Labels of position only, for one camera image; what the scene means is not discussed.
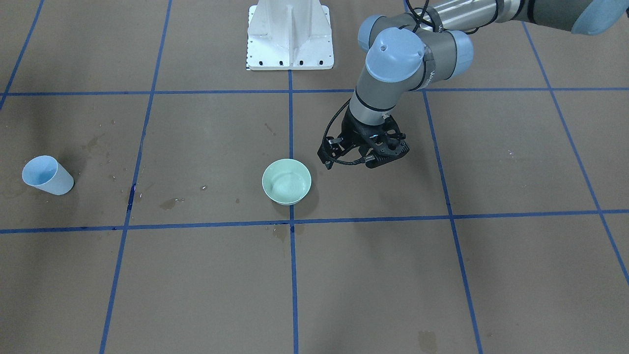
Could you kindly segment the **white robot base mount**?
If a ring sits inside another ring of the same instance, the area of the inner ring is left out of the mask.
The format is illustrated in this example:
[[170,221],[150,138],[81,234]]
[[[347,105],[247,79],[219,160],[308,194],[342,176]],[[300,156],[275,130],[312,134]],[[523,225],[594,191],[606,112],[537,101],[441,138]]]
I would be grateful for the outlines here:
[[248,10],[246,69],[333,69],[330,9],[318,0],[259,0]]

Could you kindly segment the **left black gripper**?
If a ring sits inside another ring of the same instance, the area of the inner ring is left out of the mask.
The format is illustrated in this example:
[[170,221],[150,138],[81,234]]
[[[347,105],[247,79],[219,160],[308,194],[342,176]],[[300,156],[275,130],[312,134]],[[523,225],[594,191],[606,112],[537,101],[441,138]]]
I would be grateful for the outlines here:
[[400,131],[391,115],[379,125],[368,125],[358,121],[348,109],[344,114],[339,138],[324,137],[317,156],[327,170],[335,163],[350,166],[342,157],[357,148],[367,168],[373,169],[401,159],[410,148],[406,135]]

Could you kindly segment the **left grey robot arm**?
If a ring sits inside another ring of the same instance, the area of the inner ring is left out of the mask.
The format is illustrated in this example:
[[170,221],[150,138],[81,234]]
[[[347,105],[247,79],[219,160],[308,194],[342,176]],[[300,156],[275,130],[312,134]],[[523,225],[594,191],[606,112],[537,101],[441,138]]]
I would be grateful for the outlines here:
[[573,34],[605,32],[628,13],[626,0],[445,0],[407,12],[374,15],[359,28],[365,64],[339,113],[339,135],[324,132],[317,156],[335,164],[375,168],[410,150],[392,111],[406,91],[425,89],[469,69],[474,58],[471,34],[492,23],[512,20]]

